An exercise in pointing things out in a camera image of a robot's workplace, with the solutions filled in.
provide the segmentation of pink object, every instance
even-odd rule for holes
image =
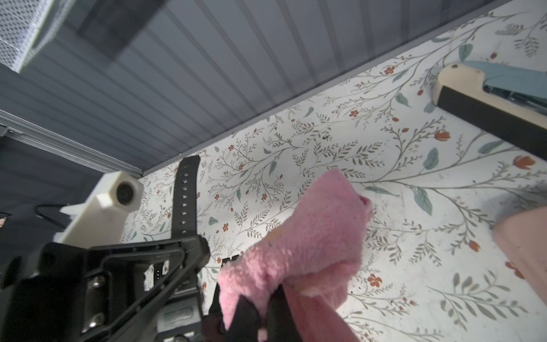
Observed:
[[[339,170],[314,181],[294,213],[218,277],[220,306],[229,328],[239,296],[261,317],[270,295],[283,284],[293,320],[304,342],[358,341],[336,313],[347,283],[361,265],[365,227],[373,214]]]
[[[496,224],[494,240],[547,304],[547,207],[520,212]]]

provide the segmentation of black strap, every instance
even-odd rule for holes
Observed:
[[[230,330],[226,332],[224,341],[254,342],[258,338],[258,329],[263,325],[257,308],[241,295],[237,301]],[[282,285],[279,285],[270,297],[266,314],[266,328],[268,341],[302,342]]]
[[[171,238],[197,234],[197,171],[200,156],[193,155],[181,160],[173,186],[173,221]]]

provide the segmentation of beige object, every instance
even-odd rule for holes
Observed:
[[[494,240],[547,304],[547,207],[499,222]]]
[[[485,77],[484,71],[471,68],[465,64],[448,65],[441,70],[433,87],[433,103],[436,106],[439,104],[439,97],[445,86],[502,112],[510,113],[531,124],[547,129],[547,115],[539,115],[502,97],[485,92],[482,88]]]

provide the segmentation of black cable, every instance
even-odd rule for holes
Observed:
[[[65,231],[65,225],[62,224],[61,222],[55,220],[55,219],[52,219],[51,217],[47,216],[47,215],[44,215],[40,212],[40,208],[62,208],[62,207],[65,207],[67,206],[66,204],[40,204],[40,205],[37,205],[34,207],[34,212],[36,213],[36,216],[39,217],[39,218],[42,218],[46,221],[48,221],[49,223],[52,223],[58,227],[61,228],[61,231]]]

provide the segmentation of floral surface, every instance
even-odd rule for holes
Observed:
[[[453,62],[545,71],[546,28],[547,2],[510,2],[200,151],[204,310],[221,259],[281,224],[336,167],[375,203],[339,310],[363,341],[543,341],[547,308],[491,228],[545,205],[547,163],[436,108],[430,94]],[[177,165],[141,179],[124,242],[170,237]]]

